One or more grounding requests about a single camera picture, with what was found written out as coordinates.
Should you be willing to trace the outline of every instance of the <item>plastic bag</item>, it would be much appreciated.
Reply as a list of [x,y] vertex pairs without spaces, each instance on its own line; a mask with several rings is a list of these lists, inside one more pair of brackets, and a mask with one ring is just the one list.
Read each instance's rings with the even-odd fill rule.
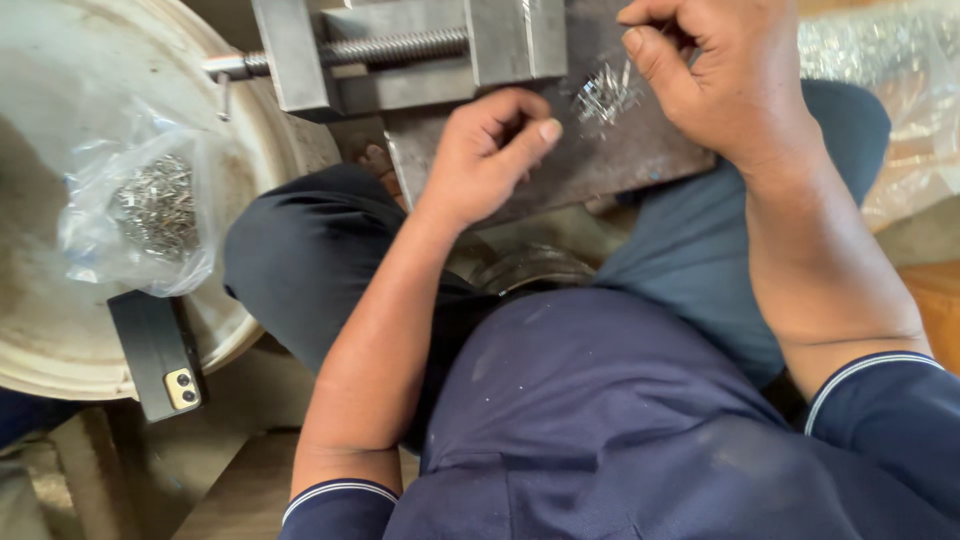
[[800,25],[804,77],[864,86],[893,122],[862,212],[874,231],[960,193],[960,2],[832,12]]
[[[86,109],[112,99],[95,96]],[[65,179],[58,241],[74,263],[67,277],[186,294],[213,272],[224,143],[139,100],[106,110],[80,120],[93,137],[74,149],[76,172]]]

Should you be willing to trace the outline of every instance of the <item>metal shavings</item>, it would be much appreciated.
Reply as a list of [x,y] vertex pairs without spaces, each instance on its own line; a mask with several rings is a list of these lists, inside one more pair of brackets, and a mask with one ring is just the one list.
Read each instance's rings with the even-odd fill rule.
[[145,253],[183,261],[200,244],[190,165],[166,155],[134,169],[113,194],[113,216]]
[[951,3],[897,4],[826,16],[800,25],[801,75],[876,87],[903,73],[929,70],[930,53],[960,52],[960,10]]
[[591,120],[601,126],[616,124],[616,118],[639,103],[643,90],[630,85],[632,67],[624,61],[620,74],[614,73],[608,62],[591,74],[573,100],[573,108],[581,123]]

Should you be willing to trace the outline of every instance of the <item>dark pants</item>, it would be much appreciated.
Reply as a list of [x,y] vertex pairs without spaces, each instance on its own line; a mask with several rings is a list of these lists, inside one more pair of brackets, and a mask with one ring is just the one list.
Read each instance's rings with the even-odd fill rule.
[[[890,121],[854,86],[804,81],[840,176],[862,203],[883,163]],[[666,306],[730,356],[757,387],[783,357],[756,306],[747,270],[745,187],[726,160],[707,173],[649,189],[630,241],[594,286]],[[403,210],[363,169],[341,164],[264,193],[230,228],[228,292],[315,373],[400,224]],[[417,418],[418,447],[446,372],[499,298],[444,272]]]

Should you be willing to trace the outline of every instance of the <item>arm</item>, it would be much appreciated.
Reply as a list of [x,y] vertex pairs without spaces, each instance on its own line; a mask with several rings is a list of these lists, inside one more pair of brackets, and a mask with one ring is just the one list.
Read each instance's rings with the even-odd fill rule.
[[[396,444],[420,396],[434,302],[457,236],[498,209],[560,138],[537,94],[507,89],[450,117],[417,207],[327,354],[297,446],[292,491],[367,479],[400,493]],[[526,126],[502,150],[507,128]]]
[[635,0],[618,20],[667,117],[743,175],[756,301],[806,397],[859,356],[929,354],[806,109],[793,2]]

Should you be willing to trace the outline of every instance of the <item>bench vise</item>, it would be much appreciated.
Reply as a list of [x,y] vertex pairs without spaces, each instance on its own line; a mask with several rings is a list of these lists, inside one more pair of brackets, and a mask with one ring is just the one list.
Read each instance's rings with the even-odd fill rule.
[[252,0],[264,51],[212,57],[229,84],[273,77],[280,108],[326,123],[566,75],[564,0],[390,0],[311,12],[307,0]]

